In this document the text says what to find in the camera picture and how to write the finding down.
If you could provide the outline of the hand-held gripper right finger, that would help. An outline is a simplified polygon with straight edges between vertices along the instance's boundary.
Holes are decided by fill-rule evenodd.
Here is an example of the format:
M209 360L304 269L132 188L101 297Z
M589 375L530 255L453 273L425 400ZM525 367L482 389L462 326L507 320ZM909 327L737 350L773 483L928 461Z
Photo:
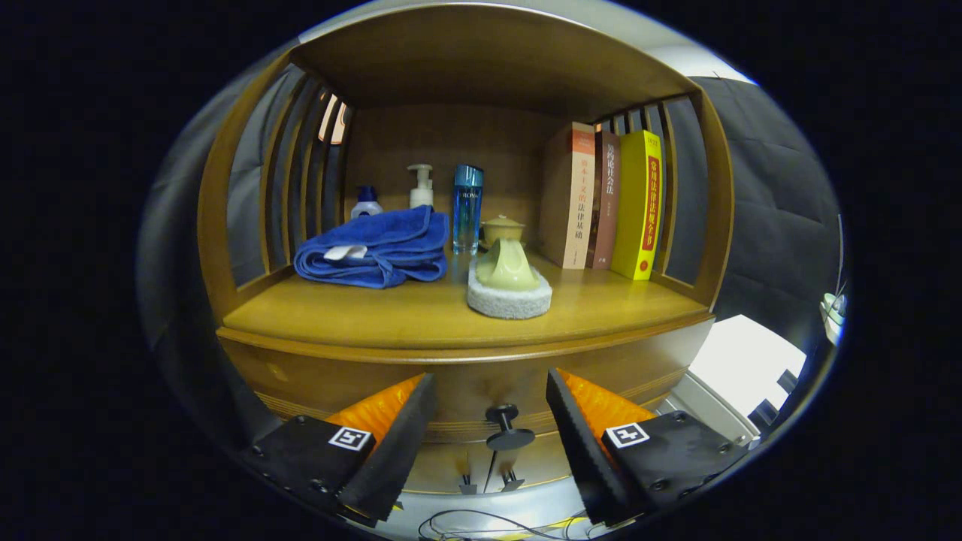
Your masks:
M653 414L559 367L546 400L594 524L676 508L748 454L686 411Z

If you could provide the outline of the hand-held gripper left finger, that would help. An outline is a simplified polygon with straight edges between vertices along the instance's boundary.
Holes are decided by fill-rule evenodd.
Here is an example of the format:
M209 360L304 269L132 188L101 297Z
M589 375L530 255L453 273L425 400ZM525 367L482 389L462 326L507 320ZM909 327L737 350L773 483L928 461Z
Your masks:
M435 376L421 373L323 420L292 417L240 459L303 506L374 527L389 519L436 408Z

